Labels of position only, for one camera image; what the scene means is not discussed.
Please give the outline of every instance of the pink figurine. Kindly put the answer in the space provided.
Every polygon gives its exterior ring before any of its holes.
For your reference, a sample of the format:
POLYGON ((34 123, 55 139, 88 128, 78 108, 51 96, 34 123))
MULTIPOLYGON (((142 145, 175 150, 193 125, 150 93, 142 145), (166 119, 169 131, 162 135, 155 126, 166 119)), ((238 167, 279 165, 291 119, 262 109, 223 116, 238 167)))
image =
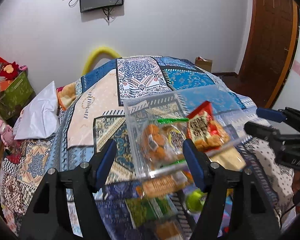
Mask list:
POLYGON ((0 119, 0 135, 1 140, 5 146, 12 146, 14 144, 14 136, 12 133, 12 127, 5 124, 3 120, 0 119))
MULTIPOLYGON (((14 139, 12 127, 7 125, 2 119, 0 119, 0 135, 2 142, 6 147, 12 146, 16 153, 20 152, 19 143, 14 139)), ((12 163, 19 164, 21 155, 20 153, 13 154, 9 155, 7 158, 12 163)))

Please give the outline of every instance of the pillow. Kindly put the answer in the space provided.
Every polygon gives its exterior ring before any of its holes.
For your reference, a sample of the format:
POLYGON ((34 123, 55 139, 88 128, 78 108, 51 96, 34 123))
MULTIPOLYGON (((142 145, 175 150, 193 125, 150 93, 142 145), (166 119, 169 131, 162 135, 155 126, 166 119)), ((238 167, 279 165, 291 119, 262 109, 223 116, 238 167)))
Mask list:
POLYGON ((60 123, 57 116, 58 97, 52 81, 22 111, 15 127, 15 139, 45 139, 56 133, 60 123))

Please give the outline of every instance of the patterned bedspread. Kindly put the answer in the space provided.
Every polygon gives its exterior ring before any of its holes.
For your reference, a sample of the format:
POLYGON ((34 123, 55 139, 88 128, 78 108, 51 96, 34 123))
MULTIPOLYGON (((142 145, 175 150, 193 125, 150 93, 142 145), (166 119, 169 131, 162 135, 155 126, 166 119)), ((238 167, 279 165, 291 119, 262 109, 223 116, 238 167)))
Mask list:
MULTIPOLYGON (((117 142, 118 153, 107 178, 108 186, 103 188, 108 198, 99 201, 100 194, 95 195, 99 212, 112 239, 141 239, 145 234, 149 235, 146 228, 133 229, 124 202, 125 198, 137 196, 134 188, 138 182, 134 180, 122 100, 211 84, 226 87, 221 79, 188 60, 139 56, 111 60, 76 82, 58 89, 61 107, 60 128, 56 135, 45 140, 22 141, 20 164, 12 164, 7 159, 2 164, 0 195, 10 228, 18 234, 22 216, 49 168, 54 167, 58 171, 73 169, 81 162, 89 161, 94 152, 113 138, 117 142)), ((256 116, 256 106, 250 98, 226 89, 246 114, 233 124, 234 133, 242 130, 249 120, 269 125, 256 116)), ((293 171, 275 164, 274 153, 268 144, 256 138, 238 145, 237 150, 258 177, 280 215, 292 199, 293 171)), ((80 236, 71 190, 67 191, 67 198, 73 231, 80 236)))

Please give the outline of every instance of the blue gripper pad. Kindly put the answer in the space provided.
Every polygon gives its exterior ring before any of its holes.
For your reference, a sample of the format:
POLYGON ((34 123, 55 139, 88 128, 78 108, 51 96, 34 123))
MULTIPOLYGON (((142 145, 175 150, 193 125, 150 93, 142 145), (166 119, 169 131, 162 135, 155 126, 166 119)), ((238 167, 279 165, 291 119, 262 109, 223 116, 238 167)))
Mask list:
POLYGON ((286 120, 286 116, 279 111, 268 108, 257 108, 257 116, 274 122, 283 122, 286 120))
POLYGON ((204 174, 203 170, 192 151, 191 146, 189 145, 188 141, 185 140, 183 142, 183 155, 187 161, 189 170, 194 180, 194 184, 198 187, 202 192, 205 190, 205 183, 204 183, 204 174))
POLYGON ((102 188, 107 180, 109 175, 109 171, 113 164, 114 158, 117 155, 117 143, 116 141, 112 140, 109 147, 106 149, 106 153, 100 163, 100 166, 97 170, 97 182, 96 188, 102 188))

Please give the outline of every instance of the blue patterned blanket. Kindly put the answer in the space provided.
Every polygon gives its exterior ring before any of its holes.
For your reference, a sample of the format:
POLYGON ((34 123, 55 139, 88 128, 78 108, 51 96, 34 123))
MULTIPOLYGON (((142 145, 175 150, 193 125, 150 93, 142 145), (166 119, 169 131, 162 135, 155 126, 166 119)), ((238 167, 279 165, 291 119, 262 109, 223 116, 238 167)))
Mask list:
MULTIPOLYGON (((13 210, 16 225, 17 217, 25 213, 36 187, 49 168, 54 167, 58 171, 73 169, 81 162, 89 161, 107 139, 113 138, 117 142, 118 154, 106 182, 109 186, 103 189, 107 200, 97 201, 97 206, 112 239, 142 239, 147 229, 132 228, 123 201, 135 196, 133 188, 138 182, 135 181, 122 100, 212 84, 223 86, 245 113, 245 117, 233 124, 231 133, 240 133, 243 125, 250 120, 269 125, 266 120, 258 119, 256 105, 250 98, 230 91, 220 78, 188 60, 159 56, 118 58, 82 76, 73 83, 75 101, 66 111, 60 110, 60 128, 55 137, 24 142, 23 161, 19 166, 11 167, 7 160, 4 161, 0 187, 2 203, 7 207, 5 214, 8 216, 13 210), (18 189, 18 194, 8 192, 11 185, 18 189)), ((185 105, 191 109, 197 102, 195 97, 189 95, 189 98, 191 100, 185 105)), ((273 151, 255 138, 238 145, 237 150, 257 175, 280 214, 292 198, 292 171, 276 165, 273 151)), ((81 235, 70 190, 67 197, 73 231, 81 235)), ((95 195, 95 199, 99 200, 100 194, 95 195)))

